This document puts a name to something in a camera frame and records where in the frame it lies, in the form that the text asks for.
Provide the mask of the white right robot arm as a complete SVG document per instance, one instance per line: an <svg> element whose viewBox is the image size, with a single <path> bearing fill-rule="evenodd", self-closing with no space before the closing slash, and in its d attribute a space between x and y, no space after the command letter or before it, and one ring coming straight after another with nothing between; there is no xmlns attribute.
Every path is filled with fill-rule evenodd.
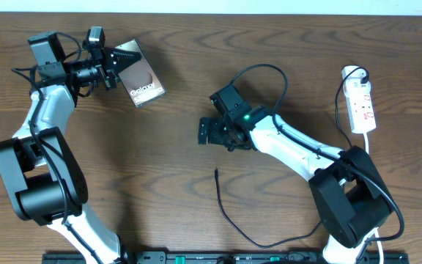
<svg viewBox="0 0 422 264"><path fill-rule="evenodd" d="M259 151L299 174L329 233L322 251L326 263L359 263L370 243L383 240L375 233L399 208L365 150L318 142L287 124L275 110L252 108L232 84L210 100L219 117L201 118L199 144Z"/></svg>

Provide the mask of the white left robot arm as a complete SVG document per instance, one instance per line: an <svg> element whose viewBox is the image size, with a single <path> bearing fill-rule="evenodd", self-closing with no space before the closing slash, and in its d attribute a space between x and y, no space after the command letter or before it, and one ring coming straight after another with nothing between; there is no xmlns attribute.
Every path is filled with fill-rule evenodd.
<svg viewBox="0 0 422 264"><path fill-rule="evenodd" d="M68 62L62 48L33 44L32 100L21 128L0 142L0 175L16 215L64 236L86 263L136 263L137 258L88 203L86 178L64 132L80 88L104 81L141 60L136 51L87 44L89 57Z"/></svg>

